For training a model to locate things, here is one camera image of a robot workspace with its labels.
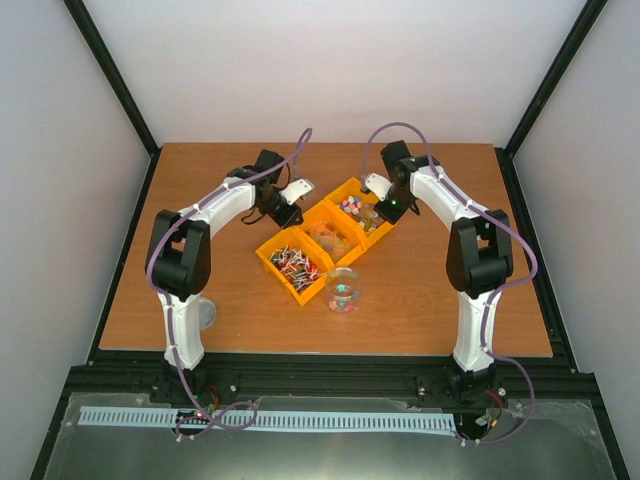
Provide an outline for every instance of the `white cable carrier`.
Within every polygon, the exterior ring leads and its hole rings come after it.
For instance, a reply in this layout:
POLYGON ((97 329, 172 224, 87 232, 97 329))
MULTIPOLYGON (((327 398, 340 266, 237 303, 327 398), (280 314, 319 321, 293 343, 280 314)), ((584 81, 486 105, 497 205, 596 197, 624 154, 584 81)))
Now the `white cable carrier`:
MULTIPOLYGON (((195 410, 175 408, 123 408, 81 407, 78 425, 104 427, 155 427, 173 428, 180 417, 187 417, 195 410)), ((221 422, 240 427, 253 417, 251 410, 227 412, 221 422)), ((203 429, 207 421, 189 420, 182 424, 183 431, 203 429)), ((291 412, 259 411, 256 423, 246 431, 345 433, 345 432, 395 432, 426 433, 453 436, 455 424, 448 413, 351 413, 351 412, 291 412)))

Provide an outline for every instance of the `white wall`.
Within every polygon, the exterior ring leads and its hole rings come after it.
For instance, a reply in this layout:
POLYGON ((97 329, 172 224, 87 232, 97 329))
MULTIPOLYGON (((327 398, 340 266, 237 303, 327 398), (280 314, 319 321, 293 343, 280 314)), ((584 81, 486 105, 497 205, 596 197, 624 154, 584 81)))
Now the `white wall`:
POLYGON ((86 361, 148 157, 62 1, 3 2, 0 65, 0 477, 13 480, 86 361))
POLYGON ((581 370, 640 478, 640 3, 609 2, 516 156, 581 370))
POLYGON ((504 146, 584 0, 88 0, 158 141, 504 146), (394 135, 382 135, 380 141, 394 135))

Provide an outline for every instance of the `black metal frame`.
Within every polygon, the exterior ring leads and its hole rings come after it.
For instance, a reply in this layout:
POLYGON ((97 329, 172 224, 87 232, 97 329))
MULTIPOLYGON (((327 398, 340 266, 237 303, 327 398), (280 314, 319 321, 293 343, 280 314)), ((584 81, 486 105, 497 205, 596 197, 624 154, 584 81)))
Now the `black metal frame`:
MULTIPOLYGON (((186 401, 179 386, 172 389, 171 385, 162 381, 164 378, 161 369, 162 352, 116 352, 98 349, 140 213, 160 158, 160 149, 147 128, 82 0, 64 1, 149 152, 151 161, 118 260, 88 363, 84 366, 73 367, 69 373, 51 427, 35 465, 32 479, 40 479, 44 476, 60 422, 72 393, 146 392, 152 398, 160 396, 165 400, 173 399, 178 404, 186 401)), ((522 358, 519 360, 531 375, 537 397, 581 398, 591 401, 616 476, 620 479, 626 479, 629 478, 629 475, 595 377, 592 374, 583 374, 577 371, 564 323, 512 162, 562 74, 606 3, 607 0, 588 0, 585 2, 582 12, 516 127, 508 145, 505 148, 496 148, 496 157, 518 230, 529 242, 540 260, 540 271, 534 279, 534 287, 553 351, 552 358, 522 358)), ((447 365, 449 365, 449 360, 446 357, 207 353, 199 368, 206 372, 207 381, 215 382, 218 386, 223 402, 237 398, 255 399, 262 395, 371 396, 402 400, 410 405, 439 407, 453 413, 472 410, 453 404, 448 397, 420 394, 419 387, 426 386, 427 392, 429 392, 430 386, 433 385, 433 379, 441 378, 442 369, 447 365)), ((497 376, 500 378, 501 385, 506 388, 512 398, 528 396, 526 383, 514 367, 498 365, 497 376)))

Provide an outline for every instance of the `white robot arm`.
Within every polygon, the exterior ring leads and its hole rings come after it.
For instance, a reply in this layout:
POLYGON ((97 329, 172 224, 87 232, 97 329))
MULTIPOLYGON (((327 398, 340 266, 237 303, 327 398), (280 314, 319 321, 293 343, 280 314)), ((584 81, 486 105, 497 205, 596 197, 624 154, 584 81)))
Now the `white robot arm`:
MULTIPOLYGON (((265 171, 282 160, 282 157, 267 150, 260 155, 255 166, 235 169, 222 185, 238 183, 242 178, 265 171)), ((228 188, 206 206, 198 208, 171 237, 171 242, 152 266, 153 283, 168 292, 168 295, 159 293, 158 297, 163 306, 167 337, 164 357, 172 366, 176 365, 169 341, 168 303, 172 306, 173 334, 182 368, 193 370, 204 356, 200 326, 206 323, 204 317, 209 316, 211 320, 211 316, 215 315, 215 307, 210 300, 201 298, 200 292, 211 272, 209 243, 216 233, 235 216, 252 207, 258 208, 262 214, 268 214, 283 228, 302 223, 302 214, 295 202, 310 193, 313 184, 300 179, 280 189, 275 187, 279 173, 264 177, 256 184, 245 183, 228 188), (182 249, 173 248, 171 243, 182 243, 182 249)), ((192 208, 179 212, 164 210, 158 214, 151 236, 149 257, 171 225, 192 208)))
MULTIPOLYGON (((513 271, 510 238, 469 208, 487 211, 451 182, 440 165, 435 166, 434 172, 426 156, 412 157, 404 142, 389 144, 382 157, 392 181, 377 174, 365 179, 366 188, 380 199, 376 211, 395 223, 408 208, 419 213, 415 200, 420 199, 450 231, 447 274, 459 292, 458 339, 453 358, 463 372, 485 370, 493 363, 486 351, 492 347, 499 294, 491 302, 486 321, 486 349, 481 345, 482 315, 491 293, 513 271), (488 246, 478 247, 478 238, 488 240, 488 246)), ((504 212, 487 213, 508 224, 504 212)))

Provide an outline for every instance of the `wooden table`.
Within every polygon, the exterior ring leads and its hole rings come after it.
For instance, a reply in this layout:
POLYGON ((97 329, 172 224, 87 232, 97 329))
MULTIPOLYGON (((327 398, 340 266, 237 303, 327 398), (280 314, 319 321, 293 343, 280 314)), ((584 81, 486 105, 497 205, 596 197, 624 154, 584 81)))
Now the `wooden table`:
MULTIPOLYGON (((384 174, 374 145, 368 171, 384 174)), ((166 144, 140 218, 122 279, 100 342, 101 349, 164 350, 160 302, 145 284, 144 260, 153 219, 161 209, 193 204, 233 167, 252 164, 261 148, 286 156, 292 144, 166 144)), ((422 148, 412 145, 419 153, 422 148)), ((433 146, 448 175, 467 194, 513 219, 492 145, 433 146)), ((300 173, 316 190, 303 210, 350 176, 358 176, 361 144, 311 144, 300 156, 300 173)), ((358 311, 331 312, 318 294, 299 306, 278 281, 264 273, 255 249, 277 233, 265 218, 253 226, 238 219, 213 239, 212 274, 203 296, 218 317, 202 332, 207 351, 447 355, 455 345, 457 294, 445 273, 448 231, 422 206, 352 266, 362 277, 358 311)), ((514 277, 526 274, 514 245, 514 277)), ((507 291, 498 307, 494 348, 517 356, 551 356, 551 347, 531 284, 507 291)))

